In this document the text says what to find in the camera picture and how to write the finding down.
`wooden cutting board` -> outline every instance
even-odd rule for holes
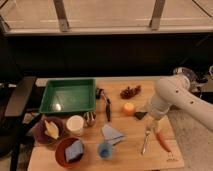
[[[140,94],[129,100],[120,98],[120,92],[123,89],[127,86],[132,88],[137,85],[141,85],[142,91]],[[121,110],[126,102],[133,103],[137,110],[143,107],[154,93],[152,81],[102,81],[97,82],[97,86],[103,88],[111,100],[112,121],[109,125],[125,134],[125,140],[113,146],[113,155],[109,160],[101,160],[99,158],[97,147],[103,141],[101,127],[106,123],[106,115],[104,100],[97,100],[96,124],[93,127],[85,128],[84,135],[79,137],[84,143],[85,154],[79,166],[72,170],[110,171],[122,169],[122,171],[141,171],[184,166],[182,155],[167,116],[160,120],[160,127],[173,156],[160,146],[153,133],[149,137],[146,152],[142,156],[140,152],[145,137],[145,128],[151,122],[151,117],[147,115],[142,120],[137,120],[135,117],[126,116]],[[55,161],[54,150],[55,147],[50,149],[36,143],[32,151],[28,170],[66,170]]]

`handle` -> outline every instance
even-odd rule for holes
[[[110,100],[109,99],[107,99],[106,116],[107,116],[107,121],[110,122],[111,110],[110,110]]]
[[[146,146],[147,146],[148,139],[149,139],[149,135],[146,135],[144,143],[143,143],[143,147],[141,150],[141,155],[144,155],[144,153],[146,152]]]

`blue cloth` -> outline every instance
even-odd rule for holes
[[[66,162],[72,162],[84,153],[83,144],[80,140],[75,141],[65,149]]]
[[[108,143],[110,143],[111,145],[115,145],[118,142],[125,139],[125,136],[123,133],[119,132],[115,128],[112,128],[108,124],[105,124],[102,127],[102,133],[103,133],[104,139],[108,141]]]

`green plastic basket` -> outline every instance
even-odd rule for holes
[[[81,114],[95,110],[95,80],[49,80],[39,112],[43,114]]]

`black wall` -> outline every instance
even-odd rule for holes
[[[16,83],[21,77],[21,72],[11,58],[7,41],[0,30],[0,83]]]
[[[7,37],[25,75],[170,75],[177,66],[205,71],[213,65],[213,35],[99,35]]]

